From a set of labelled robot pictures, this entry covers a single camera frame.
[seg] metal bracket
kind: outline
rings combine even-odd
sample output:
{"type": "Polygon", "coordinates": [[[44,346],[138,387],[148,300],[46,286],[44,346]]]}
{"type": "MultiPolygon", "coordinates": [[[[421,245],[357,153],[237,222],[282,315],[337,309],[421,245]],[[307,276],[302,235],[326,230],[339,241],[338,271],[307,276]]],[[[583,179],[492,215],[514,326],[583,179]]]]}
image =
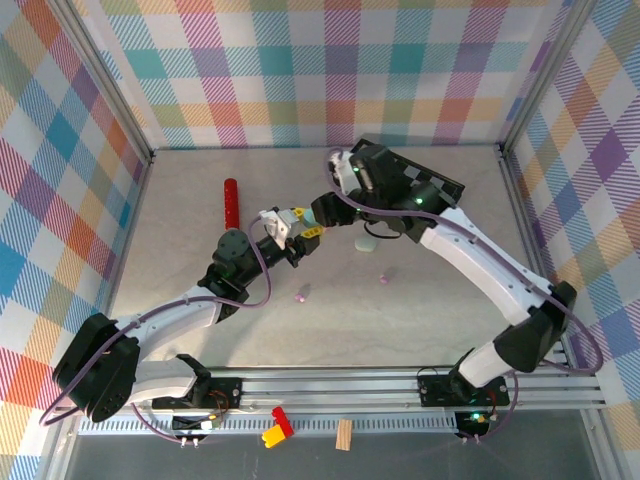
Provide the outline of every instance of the metal bracket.
{"type": "Polygon", "coordinates": [[[423,407],[504,407],[509,405],[507,383],[503,377],[494,378],[478,390],[469,403],[455,395],[450,388],[448,375],[421,375],[418,377],[420,404],[423,407]]]}
{"type": "Polygon", "coordinates": [[[240,408],[242,399],[242,379],[239,377],[211,378],[207,383],[207,394],[194,405],[187,398],[161,397],[155,398],[151,406],[159,410],[234,410],[240,408]]]}

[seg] cable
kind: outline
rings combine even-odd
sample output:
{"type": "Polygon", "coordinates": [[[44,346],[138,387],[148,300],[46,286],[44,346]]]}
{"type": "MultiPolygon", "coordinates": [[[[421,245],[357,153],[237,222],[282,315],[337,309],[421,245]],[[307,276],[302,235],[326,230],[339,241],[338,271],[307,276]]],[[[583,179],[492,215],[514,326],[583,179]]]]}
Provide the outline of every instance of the cable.
{"type": "MultiPolygon", "coordinates": [[[[500,423],[496,428],[489,430],[482,437],[478,437],[478,439],[482,438],[482,440],[487,440],[493,437],[494,435],[497,435],[499,432],[507,428],[507,425],[511,421],[511,417],[513,416],[513,411],[516,409],[516,405],[518,404],[518,397],[520,395],[520,384],[518,383],[518,376],[516,375],[516,372],[511,371],[509,375],[513,377],[513,398],[511,399],[511,405],[509,406],[509,410],[507,410],[507,413],[505,414],[504,418],[500,420],[500,423]]],[[[475,438],[466,432],[458,431],[458,433],[460,433],[460,435],[466,438],[475,438]]]]}
{"type": "MultiPolygon", "coordinates": [[[[244,304],[244,303],[235,302],[233,300],[228,300],[226,298],[216,297],[214,295],[202,295],[202,296],[190,297],[190,298],[187,298],[187,299],[176,300],[176,301],[173,301],[173,302],[169,302],[169,303],[167,303],[165,305],[160,305],[160,306],[158,306],[158,307],[156,307],[156,308],[154,308],[152,310],[149,310],[147,313],[145,313],[142,316],[138,317],[137,320],[132,321],[127,326],[125,326],[122,330],[119,330],[117,333],[115,333],[113,336],[111,336],[106,342],[104,342],[100,346],[100,348],[98,348],[98,350],[87,361],[87,363],[84,364],[84,366],[80,369],[80,371],[76,374],[76,376],[73,377],[73,379],[69,382],[69,384],[62,390],[60,395],[58,395],[58,397],[44,411],[44,413],[40,417],[40,426],[49,427],[49,426],[53,425],[54,423],[57,423],[60,420],[63,420],[64,418],[66,418],[66,417],[72,415],[73,413],[76,413],[78,410],[80,410],[78,407],[76,407],[73,410],[71,410],[69,412],[65,412],[65,413],[63,413],[63,414],[61,414],[61,415],[59,415],[59,416],[57,416],[55,418],[52,418],[52,419],[49,418],[51,416],[51,414],[53,413],[53,411],[56,409],[56,407],[58,407],[58,405],[60,405],[60,403],[67,396],[69,396],[69,394],[73,391],[73,389],[76,388],[78,383],[80,383],[80,381],[85,377],[85,375],[87,375],[89,370],[91,370],[91,367],[93,367],[93,365],[95,365],[95,363],[100,359],[102,354],[109,350],[109,347],[111,347],[111,345],[113,345],[120,337],[123,337],[124,335],[126,335],[127,333],[129,333],[131,330],[133,330],[135,328],[139,328],[144,322],[146,322],[150,318],[153,318],[154,316],[158,315],[159,313],[162,313],[162,312],[164,312],[166,310],[170,310],[172,308],[179,307],[181,305],[188,304],[188,303],[191,303],[191,302],[222,303],[222,304],[225,304],[225,305],[230,305],[232,307],[238,307],[238,308],[260,308],[260,307],[263,307],[264,305],[266,305],[267,302],[271,299],[271,292],[272,292],[271,277],[269,276],[269,269],[267,267],[267,264],[265,263],[264,258],[262,258],[262,254],[260,253],[260,249],[258,248],[258,245],[256,244],[255,240],[253,239],[253,235],[251,234],[251,229],[260,220],[261,220],[260,217],[256,217],[249,224],[249,227],[247,228],[247,238],[249,240],[249,245],[251,246],[251,249],[253,250],[253,253],[255,254],[255,256],[256,256],[256,258],[258,260],[258,264],[260,265],[260,268],[262,269],[262,273],[264,274],[265,280],[267,282],[267,295],[265,296],[264,299],[262,299],[258,303],[244,304]]],[[[134,408],[134,413],[136,413],[137,408],[133,404],[132,404],[132,406],[134,408]]]]}
{"type": "Polygon", "coordinates": [[[153,433],[155,433],[159,437],[164,438],[165,440],[169,440],[170,442],[182,444],[182,440],[179,440],[177,437],[169,435],[168,433],[165,433],[162,430],[151,425],[151,422],[147,421],[147,419],[142,416],[142,413],[140,413],[140,410],[138,410],[138,406],[135,403],[131,404],[131,408],[133,409],[133,414],[138,418],[138,420],[140,420],[140,423],[142,423],[153,433]]]}
{"type": "Polygon", "coordinates": [[[373,225],[373,223],[363,223],[362,224],[364,226],[364,231],[367,232],[369,235],[371,235],[374,238],[379,238],[380,240],[395,240],[396,238],[400,238],[402,236],[401,233],[399,233],[398,235],[380,235],[379,233],[374,233],[371,230],[369,230],[369,227],[367,225],[373,225]]]}
{"type": "Polygon", "coordinates": [[[224,421],[224,414],[227,413],[229,411],[229,397],[227,397],[227,394],[224,392],[221,392],[220,390],[214,390],[213,392],[209,393],[209,396],[215,398],[216,400],[216,404],[218,405],[218,410],[220,411],[220,421],[223,422],[224,421]],[[222,397],[224,397],[224,400],[227,404],[224,412],[222,411],[222,407],[220,406],[220,400],[218,400],[218,395],[221,395],[222,397]]]}
{"type": "Polygon", "coordinates": [[[434,372],[436,372],[436,375],[440,375],[435,367],[422,367],[420,370],[418,370],[418,373],[416,373],[416,379],[420,376],[420,372],[423,370],[433,370],[434,372]]]}
{"type": "Polygon", "coordinates": [[[578,319],[578,317],[576,317],[576,315],[569,308],[564,306],[561,302],[556,300],[554,297],[549,295],[547,292],[542,290],[537,285],[531,283],[529,281],[529,279],[526,277],[526,275],[524,275],[520,271],[520,269],[514,267],[508,261],[506,261],[504,258],[502,258],[502,256],[498,252],[496,252],[493,249],[493,247],[491,247],[491,245],[489,245],[486,242],[484,242],[481,238],[478,238],[474,233],[468,231],[463,226],[457,224],[456,222],[454,222],[452,220],[449,220],[448,218],[441,217],[440,215],[435,215],[433,213],[428,213],[428,212],[414,211],[414,210],[382,210],[382,209],[379,209],[379,208],[368,207],[366,205],[362,205],[362,204],[356,202],[355,200],[352,200],[351,198],[349,198],[349,196],[344,194],[342,192],[340,186],[335,183],[334,178],[333,178],[333,173],[331,172],[331,169],[329,168],[329,164],[331,163],[330,158],[331,158],[331,156],[333,156],[335,154],[338,154],[341,157],[342,156],[342,150],[340,150],[340,149],[331,149],[329,151],[329,153],[327,154],[327,157],[325,158],[325,165],[324,165],[324,169],[323,170],[324,170],[325,178],[326,178],[327,182],[329,183],[329,186],[331,187],[331,190],[344,203],[346,203],[347,205],[350,205],[353,208],[360,209],[361,211],[366,212],[366,213],[370,213],[372,215],[380,215],[380,216],[383,216],[383,217],[419,217],[419,218],[426,218],[428,220],[433,220],[433,221],[435,221],[435,222],[437,222],[439,224],[445,225],[445,226],[455,230],[456,232],[462,234],[468,240],[476,243],[478,245],[478,247],[484,249],[484,251],[491,258],[493,258],[493,260],[498,262],[503,268],[505,268],[512,275],[514,275],[524,285],[527,285],[528,288],[533,293],[535,293],[536,295],[541,296],[546,301],[550,302],[553,306],[555,306],[560,311],[562,311],[567,317],[569,317],[569,319],[576,324],[576,326],[578,327],[580,332],[587,338],[587,340],[591,344],[591,346],[592,346],[592,348],[593,348],[593,350],[594,350],[594,352],[596,354],[595,365],[592,366],[592,367],[587,367],[587,368],[571,368],[570,369],[568,367],[564,367],[562,365],[559,365],[559,364],[556,364],[556,363],[553,363],[553,362],[548,362],[548,363],[545,362],[545,363],[547,363],[547,364],[549,364],[549,365],[551,365],[553,367],[556,367],[559,370],[562,370],[562,371],[565,371],[565,372],[568,372],[568,373],[579,374],[579,375],[593,375],[593,374],[595,374],[597,371],[599,371],[602,368],[602,364],[604,363],[602,350],[600,349],[600,346],[598,345],[598,342],[596,342],[596,339],[594,338],[594,336],[587,329],[587,327],[580,321],[580,319],[578,319]]]}
{"type": "Polygon", "coordinates": [[[489,398],[491,398],[491,405],[493,407],[491,409],[491,416],[493,416],[496,414],[496,407],[498,406],[498,400],[493,390],[487,390],[487,394],[489,395],[489,398]]]}

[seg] yellow block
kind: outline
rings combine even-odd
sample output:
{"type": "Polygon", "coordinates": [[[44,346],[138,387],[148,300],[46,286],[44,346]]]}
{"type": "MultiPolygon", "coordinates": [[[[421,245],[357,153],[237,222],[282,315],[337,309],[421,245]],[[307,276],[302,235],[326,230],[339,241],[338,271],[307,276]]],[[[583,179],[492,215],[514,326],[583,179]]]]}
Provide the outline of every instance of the yellow block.
{"type": "Polygon", "coordinates": [[[304,238],[313,238],[318,235],[322,235],[323,233],[324,233],[324,228],[313,227],[313,228],[310,228],[309,230],[305,230],[300,235],[302,235],[304,238]]]}
{"type": "Polygon", "coordinates": [[[282,442],[285,438],[284,432],[280,425],[276,425],[275,427],[271,427],[269,430],[262,434],[262,440],[264,440],[264,446],[267,448],[275,447],[277,444],[282,442]]]}

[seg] red cylinder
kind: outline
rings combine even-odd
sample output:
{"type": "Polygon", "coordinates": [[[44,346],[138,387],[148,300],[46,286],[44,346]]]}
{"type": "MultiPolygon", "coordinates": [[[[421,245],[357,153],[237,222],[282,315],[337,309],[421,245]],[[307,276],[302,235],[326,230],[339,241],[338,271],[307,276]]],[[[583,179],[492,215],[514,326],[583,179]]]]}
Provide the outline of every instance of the red cylinder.
{"type": "Polygon", "coordinates": [[[227,178],[224,181],[224,228],[240,228],[238,182],[235,178],[227,178]]]}

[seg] red block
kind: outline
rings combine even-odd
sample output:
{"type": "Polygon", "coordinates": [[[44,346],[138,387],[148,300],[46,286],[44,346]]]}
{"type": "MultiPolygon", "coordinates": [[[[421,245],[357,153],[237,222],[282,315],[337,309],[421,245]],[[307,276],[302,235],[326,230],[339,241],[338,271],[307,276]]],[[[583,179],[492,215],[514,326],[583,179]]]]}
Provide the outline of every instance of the red block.
{"type": "Polygon", "coordinates": [[[273,418],[276,419],[276,423],[280,425],[280,428],[282,429],[285,437],[290,437],[291,435],[293,435],[293,428],[291,428],[289,419],[285,415],[284,410],[282,410],[282,407],[274,408],[271,412],[271,415],[273,415],[273,418]]]}
{"type": "Polygon", "coordinates": [[[224,228],[240,228],[238,182],[235,178],[227,178],[224,181],[224,228]]]}

